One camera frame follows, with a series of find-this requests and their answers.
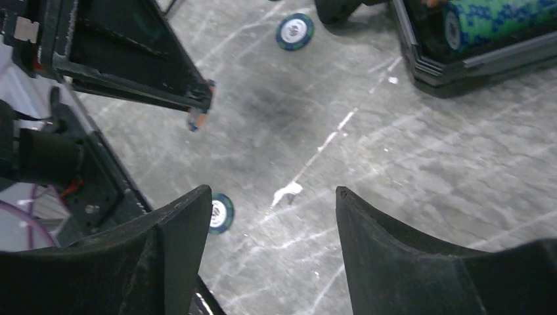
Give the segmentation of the white brown poker chip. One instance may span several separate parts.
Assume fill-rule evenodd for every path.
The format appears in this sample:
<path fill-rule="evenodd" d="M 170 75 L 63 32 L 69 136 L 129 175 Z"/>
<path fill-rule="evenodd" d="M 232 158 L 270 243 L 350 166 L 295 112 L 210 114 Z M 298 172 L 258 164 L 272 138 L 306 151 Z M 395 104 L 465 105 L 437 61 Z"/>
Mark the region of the white brown poker chip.
<path fill-rule="evenodd" d="M 210 93 L 211 93 L 211 98 L 213 98 L 216 83 L 212 79 L 207 79 L 206 83 L 209 86 L 209 90 L 210 90 Z M 206 120 L 206 117 L 208 115 L 208 112 L 209 112 L 209 110 L 201 110 L 201 109 L 198 109 L 198 108 L 191 108 L 188 111 L 188 118 L 187 118 L 187 126 L 189 128 L 189 131 L 195 132 L 195 131 L 199 130 L 199 128 L 201 128 L 201 126 L 204 124 L 204 122 Z"/>

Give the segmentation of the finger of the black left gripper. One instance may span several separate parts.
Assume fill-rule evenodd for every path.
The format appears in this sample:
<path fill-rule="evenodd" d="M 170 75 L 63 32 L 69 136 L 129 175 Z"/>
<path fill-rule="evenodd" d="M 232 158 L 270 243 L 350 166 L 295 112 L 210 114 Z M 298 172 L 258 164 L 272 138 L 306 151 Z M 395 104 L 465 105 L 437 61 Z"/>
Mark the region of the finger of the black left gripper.
<path fill-rule="evenodd" d="M 41 65 L 74 90 L 173 110 L 212 94 L 155 1 L 47 1 Z"/>

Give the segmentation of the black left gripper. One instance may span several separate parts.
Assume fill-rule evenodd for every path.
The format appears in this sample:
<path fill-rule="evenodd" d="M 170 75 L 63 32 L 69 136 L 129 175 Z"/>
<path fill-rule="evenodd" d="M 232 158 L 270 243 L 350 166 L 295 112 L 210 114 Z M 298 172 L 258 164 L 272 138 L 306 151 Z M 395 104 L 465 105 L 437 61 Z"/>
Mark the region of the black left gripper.
<path fill-rule="evenodd" d="M 1 2 L 3 248 L 66 245 L 152 211 L 72 79 L 41 65 L 46 2 Z"/>

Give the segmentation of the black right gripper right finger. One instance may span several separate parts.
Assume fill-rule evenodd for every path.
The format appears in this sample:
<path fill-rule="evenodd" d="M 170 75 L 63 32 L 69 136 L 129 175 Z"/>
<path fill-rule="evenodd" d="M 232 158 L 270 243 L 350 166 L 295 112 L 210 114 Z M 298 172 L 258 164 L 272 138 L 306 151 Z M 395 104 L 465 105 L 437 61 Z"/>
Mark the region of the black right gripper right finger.
<path fill-rule="evenodd" d="M 435 238 L 344 186 L 336 220 L 357 315 L 555 314 L 556 240 L 494 253 Z"/>

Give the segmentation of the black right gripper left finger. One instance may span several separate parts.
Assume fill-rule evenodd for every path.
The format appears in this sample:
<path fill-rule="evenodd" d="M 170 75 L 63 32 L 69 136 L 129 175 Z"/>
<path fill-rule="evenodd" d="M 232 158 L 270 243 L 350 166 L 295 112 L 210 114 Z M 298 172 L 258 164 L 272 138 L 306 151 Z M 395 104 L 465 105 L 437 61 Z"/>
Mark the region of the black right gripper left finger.
<path fill-rule="evenodd" d="M 1 254 L 2 314 L 188 314 L 212 216 L 201 185 L 66 247 Z"/>

